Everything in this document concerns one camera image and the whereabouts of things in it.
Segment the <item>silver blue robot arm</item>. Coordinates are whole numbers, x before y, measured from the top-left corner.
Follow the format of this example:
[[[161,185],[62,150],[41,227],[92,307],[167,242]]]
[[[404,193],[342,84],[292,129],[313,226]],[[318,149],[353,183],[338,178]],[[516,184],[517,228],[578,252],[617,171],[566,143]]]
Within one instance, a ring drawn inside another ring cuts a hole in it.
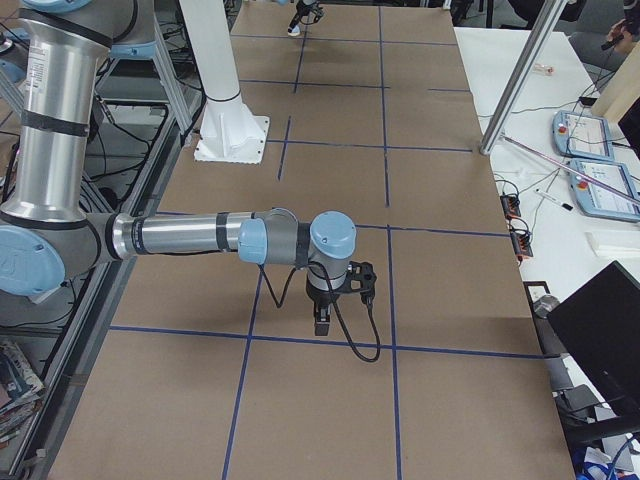
[[[307,273],[315,332],[328,333],[343,294],[364,294],[367,270],[352,256],[356,228],[328,211],[308,223],[289,210],[210,215],[87,214],[79,206],[95,83],[108,58],[156,50],[150,1],[25,1],[30,36],[18,169],[1,204],[1,288],[53,290],[95,266],[136,255],[232,252],[258,266]]]

